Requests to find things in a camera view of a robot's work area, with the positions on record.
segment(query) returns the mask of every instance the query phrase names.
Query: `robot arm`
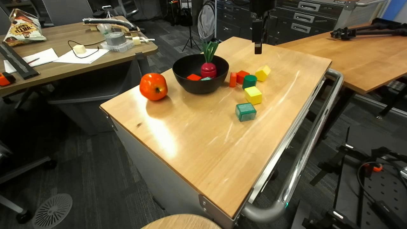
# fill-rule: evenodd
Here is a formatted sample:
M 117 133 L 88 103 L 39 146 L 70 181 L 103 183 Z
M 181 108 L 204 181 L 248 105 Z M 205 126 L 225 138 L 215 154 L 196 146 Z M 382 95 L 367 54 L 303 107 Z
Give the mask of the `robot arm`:
M 262 43 L 267 38 L 267 19 L 276 7 L 277 0 L 250 0 L 250 12 L 252 13 L 252 42 L 254 53 L 262 53 Z

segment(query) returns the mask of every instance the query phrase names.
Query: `pen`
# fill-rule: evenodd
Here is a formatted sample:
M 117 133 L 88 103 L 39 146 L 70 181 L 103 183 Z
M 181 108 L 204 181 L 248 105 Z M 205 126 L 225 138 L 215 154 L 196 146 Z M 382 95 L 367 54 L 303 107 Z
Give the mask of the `pen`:
M 39 60 L 39 58 L 37 58 L 37 59 L 33 59 L 32 61 L 30 61 L 30 62 L 27 62 L 27 64 L 31 64 L 31 63 L 33 63 L 34 61 L 37 61 L 37 60 Z

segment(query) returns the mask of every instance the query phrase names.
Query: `black bowl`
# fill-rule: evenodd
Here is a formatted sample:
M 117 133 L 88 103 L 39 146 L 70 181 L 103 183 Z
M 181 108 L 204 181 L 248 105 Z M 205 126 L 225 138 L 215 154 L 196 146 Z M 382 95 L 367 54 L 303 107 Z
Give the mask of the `black bowl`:
M 211 80 L 189 80 L 191 74 L 201 75 L 201 67 L 205 63 L 203 54 L 195 54 L 177 60 L 173 65 L 173 72 L 178 83 L 188 92 L 193 94 L 206 94 L 216 91 L 225 81 L 229 71 L 228 62 L 214 56 L 212 63 L 216 66 L 217 77 Z

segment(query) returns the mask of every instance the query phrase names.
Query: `white block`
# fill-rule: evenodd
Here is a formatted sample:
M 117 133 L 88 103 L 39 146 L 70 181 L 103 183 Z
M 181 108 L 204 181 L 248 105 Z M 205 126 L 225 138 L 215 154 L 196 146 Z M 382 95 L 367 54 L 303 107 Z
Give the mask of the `white block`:
M 133 37 L 133 43 L 134 43 L 134 45 L 141 44 L 140 37 Z
M 74 52 L 76 54 L 86 53 L 86 48 L 82 44 L 77 44 L 74 46 Z

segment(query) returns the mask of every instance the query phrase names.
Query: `duct tape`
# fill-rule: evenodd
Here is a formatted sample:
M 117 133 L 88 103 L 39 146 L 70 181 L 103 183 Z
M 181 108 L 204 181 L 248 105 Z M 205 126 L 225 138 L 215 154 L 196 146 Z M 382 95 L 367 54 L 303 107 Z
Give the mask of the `duct tape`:
M 120 45 L 126 42 L 126 37 L 123 32 L 108 33 L 105 35 L 108 45 Z

